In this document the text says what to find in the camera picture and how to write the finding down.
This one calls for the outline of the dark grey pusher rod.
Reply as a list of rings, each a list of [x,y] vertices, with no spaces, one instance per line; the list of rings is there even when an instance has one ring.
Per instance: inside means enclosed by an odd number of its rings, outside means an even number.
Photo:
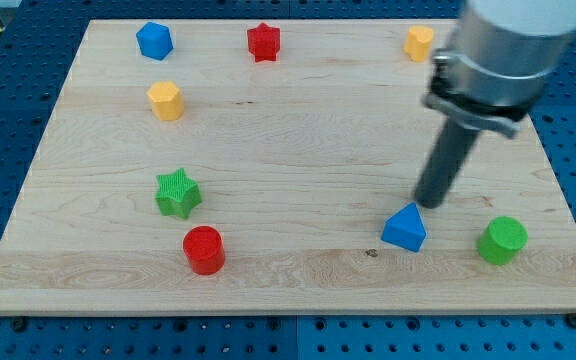
[[[419,205],[434,209],[443,203],[479,135],[479,130],[445,121],[414,191]]]

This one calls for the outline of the robot arm silver white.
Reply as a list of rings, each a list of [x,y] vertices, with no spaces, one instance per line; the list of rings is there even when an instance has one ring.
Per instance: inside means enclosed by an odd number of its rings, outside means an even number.
[[[466,0],[424,105],[446,121],[419,177],[414,200],[440,206],[483,131],[514,138],[547,77],[576,35],[576,0]]]

